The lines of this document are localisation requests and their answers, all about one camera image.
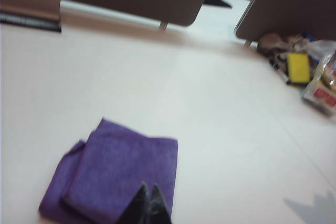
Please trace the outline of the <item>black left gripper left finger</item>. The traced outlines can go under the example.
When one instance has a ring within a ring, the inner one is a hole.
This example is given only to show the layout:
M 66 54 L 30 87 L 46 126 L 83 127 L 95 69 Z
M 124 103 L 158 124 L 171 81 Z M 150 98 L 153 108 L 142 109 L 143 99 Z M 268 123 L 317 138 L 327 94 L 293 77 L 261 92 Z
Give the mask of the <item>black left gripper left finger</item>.
M 142 183 L 131 202 L 121 216 L 121 223 L 142 223 L 149 203 L 149 190 L 146 183 Z

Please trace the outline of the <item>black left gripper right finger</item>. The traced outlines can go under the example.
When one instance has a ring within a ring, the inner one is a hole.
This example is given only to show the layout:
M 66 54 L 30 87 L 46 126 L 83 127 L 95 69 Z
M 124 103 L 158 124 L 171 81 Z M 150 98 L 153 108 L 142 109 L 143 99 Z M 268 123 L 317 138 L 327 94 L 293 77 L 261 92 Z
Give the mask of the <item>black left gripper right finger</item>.
M 148 223 L 171 224 L 171 217 L 166 209 L 165 199 L 157 184 L 154 184 L 148 203 Z

